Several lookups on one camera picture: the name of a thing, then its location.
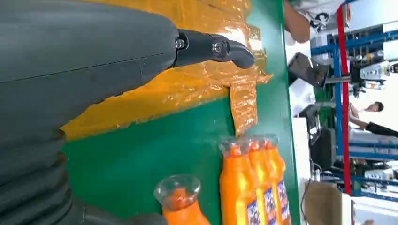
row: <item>green work surface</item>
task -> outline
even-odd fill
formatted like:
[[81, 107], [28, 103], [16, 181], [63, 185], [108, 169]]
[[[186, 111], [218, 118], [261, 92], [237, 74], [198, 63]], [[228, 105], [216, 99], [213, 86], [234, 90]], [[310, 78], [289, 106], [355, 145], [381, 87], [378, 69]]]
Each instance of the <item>green work surface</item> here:
[[[291, 117], [283, 45], [281, 0], [253, 0], [248, 22], [261, 28], [271, 84], [257, 88], [259, 123], [250, 134], [275, 133], [286, 162], [293, 224], [299, 224], [299, 198], [293, 158]], [[121, 217], [160, 212], [155, 185], [180, 173], [201, 180], [199, 203], [213, 225], [221, 224], [218, 179], [222, 155], [218, 142], [234, 135], [229, 98], [144, 124], [67, 143], [74, 194]]]

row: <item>white shirt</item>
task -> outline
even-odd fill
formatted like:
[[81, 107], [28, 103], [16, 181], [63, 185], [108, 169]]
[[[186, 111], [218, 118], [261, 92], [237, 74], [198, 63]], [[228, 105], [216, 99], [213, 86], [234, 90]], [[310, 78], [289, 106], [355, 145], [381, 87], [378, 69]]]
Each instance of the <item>white shirt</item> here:
[[310, 39], [326, 29], [330, 16], [335, 14], [345, 0], [299, 0], [294, 8], [310, 23]]
[[[360, 98], [355, 98], [354, 96], [350, 96], [350, 103], [355, 107], [355, 109], [358, 111], [358, 118], [366, 123], [369, 123], [371, 121], [373, 112], [367, 112], [366, 109], [373, 104], [375, 101], [370, 95], [367, 93], [363, 93], [363, 95], [360, 96]], [[357, 128], [359, 126], [349, 122], [349, 126], [352, 128]]]

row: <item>white wall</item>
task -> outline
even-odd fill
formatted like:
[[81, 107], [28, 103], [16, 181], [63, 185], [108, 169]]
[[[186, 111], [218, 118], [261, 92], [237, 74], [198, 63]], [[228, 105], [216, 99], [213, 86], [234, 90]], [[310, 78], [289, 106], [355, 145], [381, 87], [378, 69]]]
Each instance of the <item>white wall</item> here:
[[[398, 22], [391, 22], [389, 24], [383, 25], [383, 31], [398, 30]], [[384, 58], [386, 60], [396, 60], [398, 59], [398, 40], [385, 42], [383, 45]]]
[[350, 30], [398, 21], [398, 0], [358, 0], [350, 5]]

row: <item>red metal beam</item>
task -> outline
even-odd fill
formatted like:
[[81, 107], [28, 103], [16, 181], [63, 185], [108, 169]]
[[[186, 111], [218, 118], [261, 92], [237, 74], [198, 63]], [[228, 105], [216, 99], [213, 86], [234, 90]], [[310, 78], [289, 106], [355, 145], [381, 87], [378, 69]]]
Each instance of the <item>red metal beam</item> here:
[[[348, 65], [347, 65], [347, 49], [345, 46], [345, 33], [344, 33], [344, 17], [343, 8], [337, 11], [337, 24], [338, 24], [338, 44], [340, 47], [341, 56], [341, 68], [342, 74], [348, 75]], [[348, 143], [348, 83], [343, 83], [343, 156], [344, 156], [344, 183], [345, 192], [351, 195], [351, 173], [350, 173], [350, 150]]]

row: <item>clear plastic cap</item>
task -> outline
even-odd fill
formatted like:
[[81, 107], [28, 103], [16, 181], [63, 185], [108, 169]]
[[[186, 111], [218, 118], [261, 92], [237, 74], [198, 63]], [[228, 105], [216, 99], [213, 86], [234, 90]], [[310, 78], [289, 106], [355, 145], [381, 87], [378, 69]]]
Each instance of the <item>clear plastic cap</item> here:
[[172, 175], [156, 185], [153, 192], [163, 207], [177, 211], [192, 205], [198, 198], [200, 181], [193, 175]]
[[279, 140], [274, 134], [252, 135], [242, 138], [243, 145], [247, 145], [249, 151], [258, 151], [278, 146]]
[[219, 144], [219, 148], [225, 158], [236, 158], [248, 153], [247, 142], [243, 139], [226, 139]]

